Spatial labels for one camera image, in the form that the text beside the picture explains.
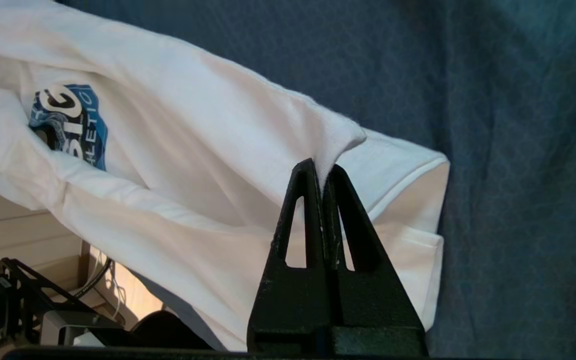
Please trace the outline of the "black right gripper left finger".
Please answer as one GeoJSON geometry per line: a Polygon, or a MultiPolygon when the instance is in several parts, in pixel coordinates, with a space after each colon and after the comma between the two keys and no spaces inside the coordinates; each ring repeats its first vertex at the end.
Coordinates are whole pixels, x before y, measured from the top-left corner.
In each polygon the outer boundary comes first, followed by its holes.
{"type": "Polygon", "coordinates": [[[250,352],[330,350],[329,285],[323,255],[322,200],[314,161],[292,170],[247,324],[250,352]],[[304,202],[304,268],[287,265],[297,202],[304,202]]]}

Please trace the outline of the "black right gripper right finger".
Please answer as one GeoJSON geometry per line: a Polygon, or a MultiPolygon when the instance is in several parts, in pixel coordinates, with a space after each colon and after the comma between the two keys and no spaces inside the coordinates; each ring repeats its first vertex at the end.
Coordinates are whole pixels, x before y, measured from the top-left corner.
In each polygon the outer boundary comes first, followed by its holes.
{"type": "Polygon", "coordinates": [[[425,329],[346,171],[323,191],[332,351],[340,356],[426,357],[425,329]]]}

